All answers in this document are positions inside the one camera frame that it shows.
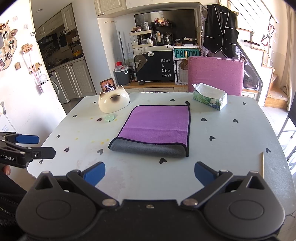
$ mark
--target television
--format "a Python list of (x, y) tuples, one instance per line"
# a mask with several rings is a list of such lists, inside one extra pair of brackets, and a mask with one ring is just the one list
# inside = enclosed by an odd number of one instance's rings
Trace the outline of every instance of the television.
[[(156, 27), (154, 20), (156, 18), (167, 19), (171, 25)], [(173, 34), (173, 42), (177, 39), (183, 44), (195, 44), (197, 37), (195, 12), (193, 9), (177, 9), (177, 10), (164, 10), (156, 12), (147, 12), (135, 14), (136, 26), (143, 26), (147, 21), (152, 27), (154, 32), (160, 31), (161, 33), (171, 32)], [(184, 40), (184, 38), (192, 39), (193, 41)]]

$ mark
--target human hand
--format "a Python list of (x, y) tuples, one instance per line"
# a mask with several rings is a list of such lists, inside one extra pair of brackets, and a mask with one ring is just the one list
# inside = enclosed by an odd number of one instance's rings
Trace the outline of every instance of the human hand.
[(2, 171), (7, 175), (7, 176), (9, 176), (10, 175), (10, 173), (11, 173), (11, 169), (10, 169), (10, 166), (4, 166), (3, 168), (2, 168)]

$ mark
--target screw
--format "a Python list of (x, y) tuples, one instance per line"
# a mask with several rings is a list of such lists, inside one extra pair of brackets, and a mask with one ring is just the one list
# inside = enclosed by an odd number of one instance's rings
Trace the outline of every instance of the screw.
[(198, 204), (198, 201), (194, 198), (187, 198), (183, 201), (183, 204), (186, 206), (195, 206)]
[(106, 207), (112, 207), (112, 206), (115, 206), (117, 202), (113, 198), (107, 198), (102, 201), (102, 204)]

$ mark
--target wooden stick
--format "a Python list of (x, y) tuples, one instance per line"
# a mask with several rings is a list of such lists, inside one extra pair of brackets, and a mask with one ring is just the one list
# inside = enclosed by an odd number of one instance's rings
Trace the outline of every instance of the wooden stick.
[(262, 152), (262, 162), (261, 162), (261, 176), (264, 178), (264, 152)]

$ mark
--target ceramic cat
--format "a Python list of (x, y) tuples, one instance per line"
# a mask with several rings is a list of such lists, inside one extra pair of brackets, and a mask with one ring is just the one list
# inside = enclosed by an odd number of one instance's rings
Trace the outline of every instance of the ceramic cat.
[(101, 92), (99, 96), (99, 108), (104, 113), (112, 113), (123, 109), (129, 104), (130, 98), (122, 85), (107, 93)]

